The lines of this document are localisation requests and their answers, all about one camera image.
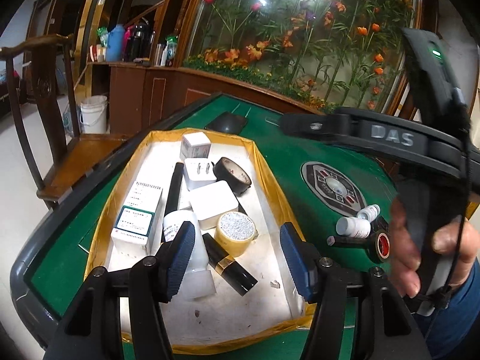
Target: cardboard box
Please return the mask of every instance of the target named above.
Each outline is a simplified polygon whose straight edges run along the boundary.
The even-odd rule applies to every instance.
[[[118,252],[134,258],[150,254],[162,191],[158,185],[135,180],[111,232]]]
[[[203,132],[184,134],[180,146],[180,159],[186,158],[208,158],[212,142]]]

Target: white cube charger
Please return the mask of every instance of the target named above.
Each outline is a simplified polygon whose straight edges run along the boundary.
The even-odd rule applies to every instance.
[[[118,252],[141,258],[150,254],[162,187],[135,180],[111,232]]]
[[[225,180],[192,190],[189,197],[201,230],[216,227],[222,214],[239,209],[239,202]]]
[[[181,139],[180,159],[207,158],[212,142],[203,132],[184,134]]]
[[[189,191],[215,183],[213,165],[208,158],[186,158],[183,175]]]

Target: wooden cabinet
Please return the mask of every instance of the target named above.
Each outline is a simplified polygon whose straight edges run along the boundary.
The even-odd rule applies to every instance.
[[[110,131],[135,134],[214,92],[282,112],[319,113],[303,103],[223,76],[187,68],[110,65]]]

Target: glass display case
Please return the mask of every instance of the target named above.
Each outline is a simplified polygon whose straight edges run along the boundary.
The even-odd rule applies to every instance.
[[[202,0],[183,66],[329,112],[381,112],[403,71],[419,0]]]

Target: finger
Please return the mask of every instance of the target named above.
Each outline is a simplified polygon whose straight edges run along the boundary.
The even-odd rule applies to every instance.
[[[417,273],[397,259],[392,260],[391,267],[391,281],[400,295],[415,297],[420,291],[420,278]]]
[[[406,267],[416,271],[421,262],[420,251],[412,241],[405,227],[399,227],[391,234],[392,255]]]
[[[460,223],[452,222],[435,232],[432,239],[432,248],[439,254],[452,254],[457,245]],[[450,285],[462,285],[469,277],[471,267],[477,258],[480,247],[480,234],[465,220],[460,241],[460,255]]]
[[[391,230],[395,230],[399,227],[405,227],[407,223],[407,214],[405,212],[405,208],[403,204],[400,202],[398,198],[395,198],[390,206],[390,228]]]

